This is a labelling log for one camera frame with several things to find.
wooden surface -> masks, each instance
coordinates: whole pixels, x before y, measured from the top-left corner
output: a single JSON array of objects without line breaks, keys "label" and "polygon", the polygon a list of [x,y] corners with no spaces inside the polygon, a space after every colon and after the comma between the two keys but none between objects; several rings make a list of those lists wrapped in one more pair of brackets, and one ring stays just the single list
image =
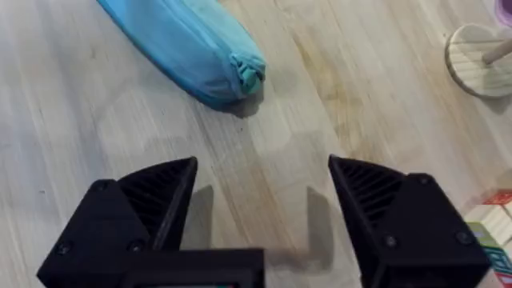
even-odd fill
[{"label": "wooden surface", "polygon": [[222,3],[268,60],[244,118],[180,91],[93,0],[0,0],[2,287],[40,287],[93,180],[189,155],[184,247],[272,250],[268,287],[360,285],[330,153],[431,173],[463,213],[508,182],[509,99],[469,96],[444,63],[460,25],[495,25],[491,0]]}]

blue cloth bag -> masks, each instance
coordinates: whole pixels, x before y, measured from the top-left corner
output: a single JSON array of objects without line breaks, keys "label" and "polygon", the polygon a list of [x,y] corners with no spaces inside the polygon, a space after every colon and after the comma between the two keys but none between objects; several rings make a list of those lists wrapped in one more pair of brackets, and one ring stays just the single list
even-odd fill
[{"label": "blue cloth bag", "polygon": [[265,60],[216,0],[98,0],[131,41],[200,101],[222,108],[256,93]]}]

bolt head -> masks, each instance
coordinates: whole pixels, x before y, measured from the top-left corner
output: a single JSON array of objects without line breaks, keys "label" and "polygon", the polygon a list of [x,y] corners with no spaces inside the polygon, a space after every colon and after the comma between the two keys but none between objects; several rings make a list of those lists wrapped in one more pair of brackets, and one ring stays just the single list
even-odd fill
[{"label": "bolt head", "polygon": [[384,237],[384,244],[388,248],[396,248],[398,246],[398,240],[394,236],[387,235]]},{"label": "bolt head", "polygon": [[126,248],[129,252],[140,252],[144,248],[144,241],[141,239],[133,240]]},{"label": "bolt head", "polygon": [[68,254],[69,252],[71,252],[72,249],[73,249],[73,243],[70,241],[66,241],[66,242],[59,243],[57,245],[55,253],[57,253],[57,255],[64,256],[64,255]]},{"label": "bolt head", "polygon": [[474,238],[470,234],[464,231],[459,231],[455,234],[455,238],[457,241],[463,245],[473,244]]}]

ribbed texture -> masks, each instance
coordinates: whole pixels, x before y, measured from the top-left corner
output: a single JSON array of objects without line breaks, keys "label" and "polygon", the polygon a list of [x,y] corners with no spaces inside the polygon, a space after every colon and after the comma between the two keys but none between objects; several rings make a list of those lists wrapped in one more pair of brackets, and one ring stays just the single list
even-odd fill
[{"label": "ribbed texture", "polygon": [[402,176],[393,170],[355,162],[343,166],[342,171],[366,219],[376,228],[400,190]]},{"label": "ribbed texture", "polygon": [[171,191],[179,184],[179,171],[177,166],[160,165],[119,180],[123,193],[151,236],[158,230],[172,200]]}]

colorful block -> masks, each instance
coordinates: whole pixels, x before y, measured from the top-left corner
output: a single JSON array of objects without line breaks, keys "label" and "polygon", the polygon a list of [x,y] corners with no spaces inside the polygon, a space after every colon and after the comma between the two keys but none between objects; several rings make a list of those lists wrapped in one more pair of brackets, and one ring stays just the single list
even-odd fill
[{"label": "colorful block", "polygon": [[512,202],[512,190],[499,190],[493,197],[484,202],[485,205],[505,205]]},{"label": "colorful block", "polygon": [[485,205],[500,205],[505,209],[509,216],[512,215],[512,190],[500,189],[498,192],[487,201]]},{"label": "colorful block", "polygon": [[464,219],[482,224],[500,246],[512,238],[512,218],[500,205],[476,205]]},{"label": "colorful block", "polygon": [[483,247],[489,257],[490,263],[494,271],[503,274],[512,274],[512,262],[505,251],[501,248]]},{"label": "colorful block", "polygon": [[496,240],[494,240],[494,238],[490,235],[489,231],[487,231],[487,229],[481,223],[468,222],[467,225],[470,227],[480,245],[495,248],[500,247],[499,244],[496,243]]},{"label": "colorful block", "polygon": [[512,288],[512,275],[494,272],[505,288]]}]

